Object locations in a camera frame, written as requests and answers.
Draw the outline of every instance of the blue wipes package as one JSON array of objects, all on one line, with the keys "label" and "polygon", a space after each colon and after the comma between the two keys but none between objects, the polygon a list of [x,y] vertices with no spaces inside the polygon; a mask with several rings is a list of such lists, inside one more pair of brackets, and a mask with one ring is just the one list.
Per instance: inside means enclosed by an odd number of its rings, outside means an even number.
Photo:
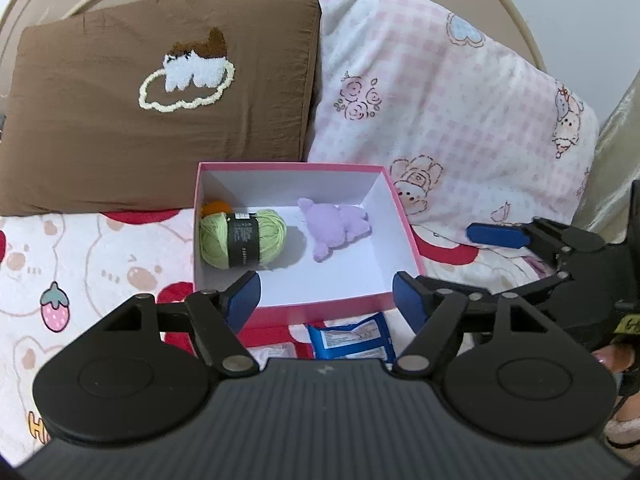
[{"label": "blue wipes package", "polygon": [[316,328],[307,325],[316,359],[396,360],[389,327],[382,312],[359,323]]}]

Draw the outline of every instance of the purple teddy bear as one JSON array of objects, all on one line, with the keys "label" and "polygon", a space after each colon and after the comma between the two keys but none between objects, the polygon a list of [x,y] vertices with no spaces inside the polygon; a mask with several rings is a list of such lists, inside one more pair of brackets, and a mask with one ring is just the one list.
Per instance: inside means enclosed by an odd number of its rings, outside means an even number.
[{"label": "purple teddy bear", "polygon": [[357,206],[316,204],[308,198],[300,198],[298,207],[304,213],[306,227],[316,241],[316,262],[326,259],[331,249],[342,247],[371,232],[371,225],[366,220],[367,213]]}]

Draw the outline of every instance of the yarn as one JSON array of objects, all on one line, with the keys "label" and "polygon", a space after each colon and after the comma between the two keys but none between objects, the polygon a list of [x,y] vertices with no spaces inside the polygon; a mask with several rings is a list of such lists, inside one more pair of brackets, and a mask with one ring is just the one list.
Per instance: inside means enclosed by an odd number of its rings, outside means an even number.
[{"label": "yarn", "polygon": [[215,215],[216,213],[232,213],[233,211],[228,203],[222,202],[222,200],[216,200],[200,208],[200,217],[204,218],[205,216]]},{"label": "yarn", "polygon": [[[282,252],[287,237],[287,225],[273,209],[261,209],[256,213],[260,237],[260,264],[266,265]],[[229,268],[226,246],[226,213],[216,213],[200,220],[200,254],[210,266]]]}]

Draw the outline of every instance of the green yarn ball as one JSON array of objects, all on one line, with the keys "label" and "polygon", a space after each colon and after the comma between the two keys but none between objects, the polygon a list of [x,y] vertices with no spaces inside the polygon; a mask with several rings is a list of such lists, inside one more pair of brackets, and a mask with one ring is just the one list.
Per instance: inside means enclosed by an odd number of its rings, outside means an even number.
[{"label": "green yarn ball", "polygon": [[[273,209],[261,209],[256,213],[260,238],[260,264],[266,265],[282,252],[287,237],[287,225]],[[226,213],[216,213],[200,219],[200,254],[210,266],[229,268],[226,246]]]}]

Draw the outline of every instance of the pink box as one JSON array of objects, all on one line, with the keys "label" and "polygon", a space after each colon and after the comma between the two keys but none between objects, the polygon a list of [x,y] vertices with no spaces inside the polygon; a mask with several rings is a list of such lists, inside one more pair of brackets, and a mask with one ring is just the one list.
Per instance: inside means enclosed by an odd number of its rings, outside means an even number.
[{"label": "pink box", "polygon": [[[362,207],[371,234],[335,250],[324,262],[312,256],[314,241],[296,205],[316,203]],[[398,270],[423,274],[422,261],[398,194],[385,168],[310,162],[203,162],[198,168],[194,240],[199,238],[200,207],[223,200],[236,212],[276,210],[287,224],[282,254],[254,270],[262,296],[247,328],[283,326],[372,314],[394,308],[392,279]],[[194,243],[195,290],[225,290],[247,268],[207,265]]]}]

